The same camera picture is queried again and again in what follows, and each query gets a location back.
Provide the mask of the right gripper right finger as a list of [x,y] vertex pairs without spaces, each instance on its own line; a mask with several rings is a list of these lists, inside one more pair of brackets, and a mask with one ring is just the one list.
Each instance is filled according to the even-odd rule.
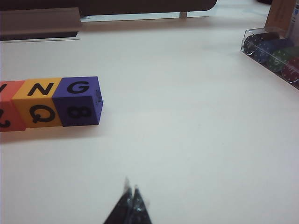
[[129,224],[152,224],[150,215],[137,185],[134,187],[132,207],[128,217]]

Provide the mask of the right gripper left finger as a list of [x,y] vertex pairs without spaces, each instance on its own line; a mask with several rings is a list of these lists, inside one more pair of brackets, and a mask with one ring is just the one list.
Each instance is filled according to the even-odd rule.
[[129,179],[126,177],[123,193],[106,218],[104,224],[128,224],[132,209],[133,192]]

